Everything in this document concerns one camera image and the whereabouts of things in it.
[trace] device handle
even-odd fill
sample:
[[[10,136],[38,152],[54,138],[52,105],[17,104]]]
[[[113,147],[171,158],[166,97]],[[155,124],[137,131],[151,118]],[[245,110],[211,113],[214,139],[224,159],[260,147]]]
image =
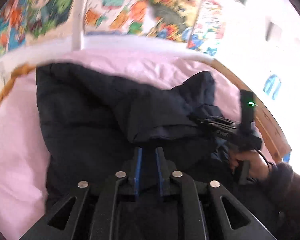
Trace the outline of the device handle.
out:
[[[234,170],[233,179],[239,185],[247,184],[247,177],[249,176],[250,161],[238,161],[239,165]]]

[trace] triangular cutout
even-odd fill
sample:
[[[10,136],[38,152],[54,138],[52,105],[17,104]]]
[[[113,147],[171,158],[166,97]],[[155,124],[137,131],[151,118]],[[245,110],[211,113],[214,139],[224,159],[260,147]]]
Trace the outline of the triangular cutout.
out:
[[[72,197],[48,222],[48,225],[59,230],[65,230],[76,198]]]
[[[221,201],[226,210],[230,226],[233,230],[247,226],[250,223],[248,218],[246,218],[245,215],[243,215],[239,210],[237,210],[226,197],[222,197]]]

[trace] person's arm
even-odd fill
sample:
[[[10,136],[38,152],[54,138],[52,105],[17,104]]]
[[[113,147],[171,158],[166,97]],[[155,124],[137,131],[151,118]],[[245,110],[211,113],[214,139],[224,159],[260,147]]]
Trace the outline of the person's arm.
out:
[[[284,212],[286,226],[296,236],[300,233],[300,175],[296,174],[290,165],[279,163],[267,164],[255,151],[230,154],[230,167],[234,169],[238,160],[250,161],[250,176],[258,179],[260,186],[269,199]]]

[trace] garment sleeve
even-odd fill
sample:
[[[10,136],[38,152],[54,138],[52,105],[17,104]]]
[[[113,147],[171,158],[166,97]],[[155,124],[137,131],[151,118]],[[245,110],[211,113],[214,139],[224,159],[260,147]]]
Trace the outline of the garment sleeve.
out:
[[[270,200],[285,214],[288,225],[300,233],[300,175],[290,165],[273,165],[269,178],[261,183]]]

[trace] dark sleeve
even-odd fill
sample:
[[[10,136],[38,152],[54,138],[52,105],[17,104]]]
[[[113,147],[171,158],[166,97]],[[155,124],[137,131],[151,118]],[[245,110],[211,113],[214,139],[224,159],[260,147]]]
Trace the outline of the dark sleeve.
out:
[[[290,165],[280,163],[277,166],[273,165],[269,178],[261,185],[270,200],[286,217],[281,234],[288,234],[290,239],[295,239],[300,235],[300,175],[296,174]]]

